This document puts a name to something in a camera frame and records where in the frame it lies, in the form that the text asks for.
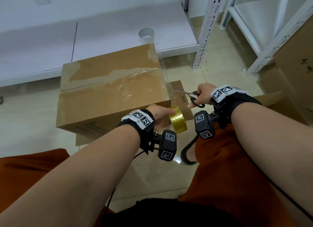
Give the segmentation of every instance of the hand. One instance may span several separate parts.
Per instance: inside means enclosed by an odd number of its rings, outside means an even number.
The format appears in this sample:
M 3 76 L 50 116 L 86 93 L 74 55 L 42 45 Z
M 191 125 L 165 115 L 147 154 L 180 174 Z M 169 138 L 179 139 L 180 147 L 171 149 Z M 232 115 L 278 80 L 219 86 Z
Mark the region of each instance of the hand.
M 155 104 L 148 106 L 147 110 L 152 113 L 153 117 L 157 121 L 156 125 L 154 126 L 155 129 L 159 129 L 163 126 L 163 117 L 166 115 L 174 115 L 176 113 L 175 109 L 161 107 Z
M 207 83 L 207 82 L 199 84 L 197 93 L 200 94 L 200 96 L 194 102 L 196 104 L 209 104 L 210 105 L 211 93 L 216 88 L 217 87 L 215 85 Z M 188 107 L 193 108 L 196 106 L 193 103 L 189 103 Z

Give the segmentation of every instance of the yellow tape roll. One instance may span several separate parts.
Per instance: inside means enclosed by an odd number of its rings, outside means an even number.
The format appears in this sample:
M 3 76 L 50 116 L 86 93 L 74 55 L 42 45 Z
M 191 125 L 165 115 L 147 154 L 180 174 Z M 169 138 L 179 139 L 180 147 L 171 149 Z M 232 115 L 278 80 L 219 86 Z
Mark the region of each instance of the yellow tape roll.
M 179 133 L 182 133 L 182 132 L 188 130 L 186 121 L 185 121 L 179 107 L 173 106 L 171 108 L 176 110 L 176 114 L 170 116 L 170 120 L 172 122 L 172 125 L 173 125 L 173 128 L 174 128 L 176 134 L 179 134 Z

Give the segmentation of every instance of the tape roll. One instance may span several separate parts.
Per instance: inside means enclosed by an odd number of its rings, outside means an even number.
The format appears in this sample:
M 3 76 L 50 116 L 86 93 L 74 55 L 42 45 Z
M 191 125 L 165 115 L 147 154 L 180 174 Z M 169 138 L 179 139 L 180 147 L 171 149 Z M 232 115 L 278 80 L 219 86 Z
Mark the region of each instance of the tape roll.
M 182 115 L 182 112 L 180 111 L 178 106 L 171 107 L 176 110 L 176 114 L 170 116 L 170 120 L 172 122 L 173 128 L 176 132 L 176 134 L 182 133 L 186 130 L 188 130 L 186 121 L 184 119 L 184 116 Z
M 138 35 L 139 35 L 139 42 L 143 45 L 154 42 L 154 31 L 151 28 L 141 29 Z

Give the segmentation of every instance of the person's left forearm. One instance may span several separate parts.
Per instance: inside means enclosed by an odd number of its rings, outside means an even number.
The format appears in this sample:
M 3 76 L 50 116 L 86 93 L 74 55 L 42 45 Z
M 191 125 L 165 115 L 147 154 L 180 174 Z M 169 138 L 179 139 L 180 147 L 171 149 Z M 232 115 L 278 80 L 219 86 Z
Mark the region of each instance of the person's left forearm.
M 112 130 L 45 175 L 0 215 L 1 225 L 92 226 L 139 144 L 132 126 Z

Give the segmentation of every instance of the person's left hand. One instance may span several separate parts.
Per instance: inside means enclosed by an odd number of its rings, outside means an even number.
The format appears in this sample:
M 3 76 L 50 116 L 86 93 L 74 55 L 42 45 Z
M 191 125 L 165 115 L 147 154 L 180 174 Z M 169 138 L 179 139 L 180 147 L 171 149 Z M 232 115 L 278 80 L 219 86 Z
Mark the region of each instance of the person's left hand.
M 155 104 L 151 104 L 150 106 L 148 106 L 147 110 L 149 110 L 152 113 L 153 117 L 157 121 L 156 125 L 154 126 L 155 129 L 159 129 L 163 126 L 164 116 L 174 115 L 176 113 L 175 109 L 166 108 Z

